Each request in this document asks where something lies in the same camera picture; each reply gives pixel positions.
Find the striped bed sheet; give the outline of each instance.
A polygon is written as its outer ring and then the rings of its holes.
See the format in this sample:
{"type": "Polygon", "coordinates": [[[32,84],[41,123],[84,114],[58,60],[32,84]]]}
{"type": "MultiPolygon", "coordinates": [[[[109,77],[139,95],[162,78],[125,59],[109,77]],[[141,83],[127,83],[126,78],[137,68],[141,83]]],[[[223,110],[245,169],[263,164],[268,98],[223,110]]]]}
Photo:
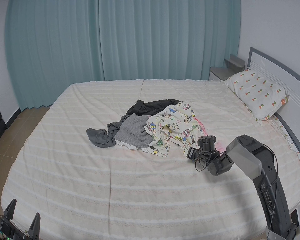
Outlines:
{"type": "Polygon", "coordinates": [[[234,164],[218,177],[196,172],[182,149],[167,157],[125,146],[98,148],[87,128],[119,121],[138,100],[191,103],[225,145],[247,134],[274,150],[290,211],[300,202],[300,161],[272,120],[260,126],[219,81],[126,80],[69,86],[26,140],[9,172],[1,206],[15,198],[14,223],[36,212],[40,237],[54,239],[252,239],[266,220],[252,180],[234,164]]]}

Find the tile floor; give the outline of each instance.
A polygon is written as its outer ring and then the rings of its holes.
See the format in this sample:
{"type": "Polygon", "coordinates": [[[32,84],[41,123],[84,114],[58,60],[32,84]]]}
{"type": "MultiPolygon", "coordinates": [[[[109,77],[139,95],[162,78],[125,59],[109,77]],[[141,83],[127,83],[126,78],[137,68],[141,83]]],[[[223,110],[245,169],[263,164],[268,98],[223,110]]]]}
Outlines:
{"type": "Polygon", "coordinates": [[[14,163],[26,139],[40,122],[50,107],[26,108],[19,114],[9,129],[0,138],[0,196],[6,182],[8,172],[14,163]]]}

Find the curtain fold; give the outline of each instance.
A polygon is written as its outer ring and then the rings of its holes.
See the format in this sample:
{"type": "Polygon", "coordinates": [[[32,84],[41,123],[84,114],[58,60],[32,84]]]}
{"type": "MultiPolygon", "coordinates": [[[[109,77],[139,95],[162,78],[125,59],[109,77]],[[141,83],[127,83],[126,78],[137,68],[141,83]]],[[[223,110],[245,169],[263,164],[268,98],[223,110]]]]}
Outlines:
{"type": "Polygon", "coordinates": [[[237,54],[240,0],[10,0],[7,67],[21,110],[72,83],[207,80],[237,54]]]}
{"type": "Polygon", "coordinates": [[[10,1],[7,67],[21,110],[51,105],[72,83],[103,81],[98,1],[10,1]]]}
{"type": "Polygon", "coordinates": [[[207,80],[237,55],[240,0],[99,0],[105,80],[207,80]]]}

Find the bedside table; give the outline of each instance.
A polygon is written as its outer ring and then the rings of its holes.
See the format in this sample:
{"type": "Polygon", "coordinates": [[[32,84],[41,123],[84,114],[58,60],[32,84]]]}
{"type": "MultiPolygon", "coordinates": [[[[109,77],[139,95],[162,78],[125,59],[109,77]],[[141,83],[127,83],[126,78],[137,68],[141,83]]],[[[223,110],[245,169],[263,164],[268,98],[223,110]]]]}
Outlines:
{"type": "Polygon", "coordinates": [[[209,80],[225,81],[230,76],[244,70],[245,61],[230,54],[230,59],[224,59],[228,67],[210,67],[209,80]]]}

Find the bed sheet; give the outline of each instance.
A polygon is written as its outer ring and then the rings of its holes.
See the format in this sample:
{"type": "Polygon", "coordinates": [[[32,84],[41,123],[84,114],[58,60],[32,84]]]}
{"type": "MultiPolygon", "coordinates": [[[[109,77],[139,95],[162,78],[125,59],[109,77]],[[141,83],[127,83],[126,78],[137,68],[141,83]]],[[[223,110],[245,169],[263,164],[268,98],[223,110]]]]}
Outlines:
{"type": "Polygon", "coordinates": [[[300,162],[271,121],[260,126],[217,81],[126,80],[69,86],[51,106],[9,172],[2,208],[24,230],[36,212],[40,237],[53,239],[251,239],[266,220],[252,181],[234,164],[214,177],[196,172],[182,149],[167,157],[94,146],[87,128],[106,128],[141,99],[191,103],[207,132],[228,145],[247,134],[271,147],[290,211],[300,202],[300,162]]]}

